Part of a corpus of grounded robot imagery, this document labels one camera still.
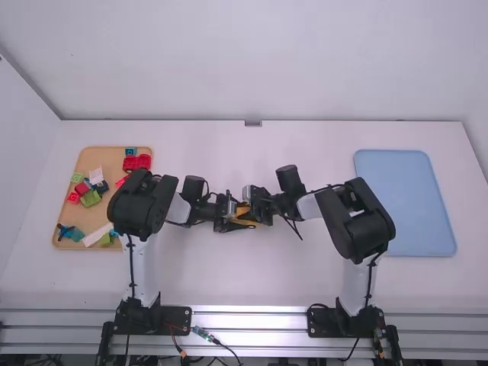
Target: wooden tray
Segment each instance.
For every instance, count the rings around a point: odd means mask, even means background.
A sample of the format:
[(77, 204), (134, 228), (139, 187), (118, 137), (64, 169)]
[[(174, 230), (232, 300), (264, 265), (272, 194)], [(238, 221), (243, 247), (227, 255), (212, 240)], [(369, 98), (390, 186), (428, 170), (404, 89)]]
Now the wooden tray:
[[(147, 154), (153, 156), (153, 151), (146, 146), (137, 146), (137, 155)], [(125, 146), (89, 146), (85, 147), (78, 157), (74, 172), (82, 173), (83, 177), (88, 177), (90, 170), (95, 170), (99, 166), (103, 169), (104, 179), (108, 183), (109, 191), (105, 192), (102, 196), (101, 202), (90, 208), (85, 208), (81, 203), (72, 204), (68, 201), (64, 201), (61, 213), (57, 222), (53, 224), (55, 228), (53, 233), (53, 245), (58, 249), (78, 249), (78, 250), (121, 250), (122, 245), (119, 239), (114, 240), (114, 244), (107, 248), (102, 248), (99, 244), (94, 244), (89, 248), (86, 248), (83, 241), (73, 242), (71, 239), (62, 238), (58, 242), (59, 229), (56, 227), (58, 223), (65, 226), (76, 226), (86, 236), (93, 233), (96, 229), (101, 228), (109, 221), (107, 219), (107, 206), (112, 195), (117, 190), (115, 182), (127, 175), (122, 170), (122, 164), (125, 158)], [(68, 190), (66, 197), (69, 193), (75, 190), (75, 183), (69, 181), (71, 177), (67, 178)]]

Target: blue mat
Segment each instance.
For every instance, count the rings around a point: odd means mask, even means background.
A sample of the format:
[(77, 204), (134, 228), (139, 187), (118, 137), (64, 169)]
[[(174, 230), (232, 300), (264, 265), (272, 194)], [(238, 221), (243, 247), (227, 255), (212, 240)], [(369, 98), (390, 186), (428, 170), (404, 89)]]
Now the blue mat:
[(358, 150), (356, 173), (391, 215), (389, 255), (453, 256), (456, 241), (429, 157), (416, 150)]

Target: metal frame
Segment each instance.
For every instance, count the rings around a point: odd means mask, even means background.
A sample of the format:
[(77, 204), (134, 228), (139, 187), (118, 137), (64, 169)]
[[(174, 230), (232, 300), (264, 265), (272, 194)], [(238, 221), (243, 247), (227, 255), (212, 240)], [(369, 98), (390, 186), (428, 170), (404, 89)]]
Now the metal frame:
[[(354, 339), (311, 339), (305, 307), (192, 306), (192, 325), (210, 330), (239, 356), (345, 357)], [(404, 358), (488, 360), (488, 314), (388, 313), (398, 327)], [(101, 327), (113, 310), (0, 309), (0, 353), (96, 354)], [(115, 335), (112, 354), (123, 354), (125, 336)], [(179, 337), (189, 355), (228, 355), (195, 334)], [(168, 336), (133, 335), (130, 354), (176, 355)], [(373, 358), (362, 339), (355, 358)]]

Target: lego brick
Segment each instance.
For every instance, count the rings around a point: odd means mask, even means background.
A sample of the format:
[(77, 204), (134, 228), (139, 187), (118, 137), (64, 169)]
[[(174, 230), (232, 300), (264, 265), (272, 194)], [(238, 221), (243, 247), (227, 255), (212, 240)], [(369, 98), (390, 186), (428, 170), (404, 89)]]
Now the lego brick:
[(92, 188), (95, 189), (98, 192), (98, 195), (102, 196), (103, 193), (108, 191), (108, 183), (107, 181), (101, 181), (100, 183), (97, 183), (96, 185), (92, 185)]
[(136, 156), (137, 155), (137, 148), (136, 147), (126, 147), (125, 148), (125, 156)]
[(103, 246), (104, 248), (106, 248), (106, 247), (111, 246), (112, 244), (114, 244), (114, 242), (112, 241), (112, 237), (111, 237), (110, 233), (105, 233), (100, 238), (100, 240), (97, 241), (97, 244), (99, 244), (100, 246)]
[(76, 192), (71, 192), (68, 194), (68, 197), (66, 199), (68, 202), (71, 202), (72, 204), (79, 204), (79, 194)]
[(137, 156), (126, 156), (122, 165), (122, 169), (126, 173), (131, 173), (133, 170), (137, 169), (137, 164)]
[(75, 186), (75, 192), (77, 194), (79, 194), (80, 197), (89, 191), (90, 191), (90, 188), (86, 185), (86, 183), (84, 181)]
[(85, 237), (85, 234), (80, 229), (78, 229), (77, 227), (75, 227), (74, 229), (71, 230), (71, 238), (70, 239), (73, 242), (79, 242), (84, 237)]
[(137, 156), (137, 168), (151, 169), (151, 156), (147, 154), (140, 154)]
[(64, 226), (60, 223), (56, 226), (59, 228), (58, 242), (61, 241), (62, 238), (71, 239), (73, 242), (79, 242), (85, 237), (85, 234), (76, 226)]
[(99, 166), (95, 170), (91, 170), (88, 173), (88, 175), (90, 177), (90, 184), (91, 185), (96, 185), (96, 184), (98, 184), (98, 183), (100, 183), (101, 181), (104, 180), (104, 173), (101, 170), (101, 166)]
[(109, 234), (110, 234), (110, 236), (113, 236), (114, 238), (119, 237), (119, 233), (117, 231), (115, 231), (114, 229), (111, 229)]
[(114, 225), (112, 223), (108, 223), (106, 225), (103, 225), (100, 229), (98, 229), (98, 230), (94, 231), (93, 233), (85, 236), (83, 238), (83, 244), (85, 244), (85, 247), (87, 247), (87, 248), (89, 246), (94, 245), (98, 240), (101, 239), (101, 237), (104, 234), (109, 233), (110, 230), (112, 230), (113, 228), (114, 228)]
[(97, 191), (88, 191), (82, 195), (79, 200), (82, 202), (83, 206), (88, 208), (98, 204), (101, 201), (101, 197)]
[(122, 179), (119, 179), (118, 181), (115, 182), (115, 187), (117, 188), (120, 188), (122, 187), (122, 185), (125, 183), (125, 181), (127, 180), (127, 178), (129, 178), (130, 174), (127, 174), (125, 177), (123, 177)]
[(83, 174), (82, 173), (73, 172), (73, 175), (71, 176), (71, 179), (70, 179), (70, 181), (72, 183), (79, 183), (82, 180), (83, 180)]

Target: white wall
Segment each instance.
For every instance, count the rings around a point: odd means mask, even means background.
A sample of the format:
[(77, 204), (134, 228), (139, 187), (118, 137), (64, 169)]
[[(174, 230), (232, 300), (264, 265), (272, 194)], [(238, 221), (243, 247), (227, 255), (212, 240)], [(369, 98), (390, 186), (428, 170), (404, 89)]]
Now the white wall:
[(51, 149), (59, 118), (2, 55), (0, 58), (1, 277)]
[(488, 174), (485, 0), (4, 0), (68, 119), (462, 120)]

